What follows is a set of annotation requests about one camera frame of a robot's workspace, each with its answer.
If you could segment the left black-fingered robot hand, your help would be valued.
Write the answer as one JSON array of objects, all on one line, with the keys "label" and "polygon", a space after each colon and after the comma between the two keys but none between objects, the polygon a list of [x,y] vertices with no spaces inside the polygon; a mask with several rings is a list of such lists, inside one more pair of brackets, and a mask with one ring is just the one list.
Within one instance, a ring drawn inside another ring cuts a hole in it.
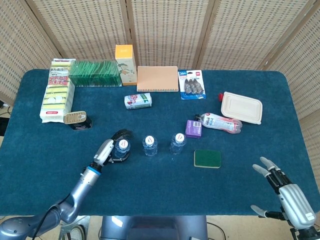
[{"label": "left black-fingered robot hand", "polygon": [[130,155],[130,143],[128,138],[133,133],[127,129],[117,131],[111,139],[107,139],[93,157],[96,164],[105,166],[107,163],[122,163]]}]

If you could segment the right grey-tipped robot hand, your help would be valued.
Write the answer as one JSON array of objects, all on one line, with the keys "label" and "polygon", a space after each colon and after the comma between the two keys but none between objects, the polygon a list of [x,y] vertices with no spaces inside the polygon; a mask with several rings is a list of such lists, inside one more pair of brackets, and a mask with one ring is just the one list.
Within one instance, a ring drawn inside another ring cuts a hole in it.
[{"label": "right grey-tipped robot hand", "polygon": [[253,164],[252,168],[261,174],[271,185],[281,203],[281,212],[268,211],[252,204],[251,209],[262,218],[287,221],[296,230],[305,230],[314,226],[316,214],[301,188],[292,183],[288,176],[271,160],[261,156],[265,165]]}]

